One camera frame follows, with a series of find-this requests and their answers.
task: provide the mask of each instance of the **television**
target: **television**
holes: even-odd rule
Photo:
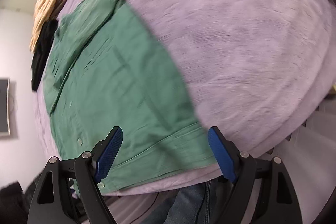
[[[0,136],[11,134],[9,130],[9,79],[0,79]]]

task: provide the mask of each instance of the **black garment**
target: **black garment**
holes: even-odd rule
[[[23,193],[19,182],[0,190],[0,223],[27,224],[28,212],[23,206]]]
[[[58,21],[52,19],[46,21],[42,25],[40,36],[36,42],[35,53],[33,61],[31,63],[31,70],[33,77],[31,79],[31,89],[37,91],[44,71],[44,67],[47,63],[49,52],[54,41],[54,34],[56,32]]]

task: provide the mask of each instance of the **green shirt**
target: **green shirt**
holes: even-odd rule
[[[64,160],[122,128],[104,193],[216,162],[178,69],[125,0],[84,0],[62,19],[44,97]]]

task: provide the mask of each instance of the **blue textured pad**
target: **blue textured pad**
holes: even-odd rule
[[[223,173],[223,176],[235,183],[237,176],[235,174],[235,168],[233,160],[231,159],[229,153],[226,151],[225,146],[220,141],[216,132],[210,128],[208,132],[208,141],[213,154],[218,162],[218,165]]]
[[[99,183],[102,179],[107,177],[122,142],[123,131],[119,128],[97,161],[97,169],[94,175],[96,183]]]

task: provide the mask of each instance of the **bed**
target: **bed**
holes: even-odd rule
[[[59,18],[81,1],[68,0]],[[298,128],[335,80],[331,0],[127,1],[182,72],[203,126],[217,125],[254,157]],[[35,117],[46,156],[59,156],[43,83],[35,95]],[[170,190],[220,174],[218,165],[210,165],[111,194]]]

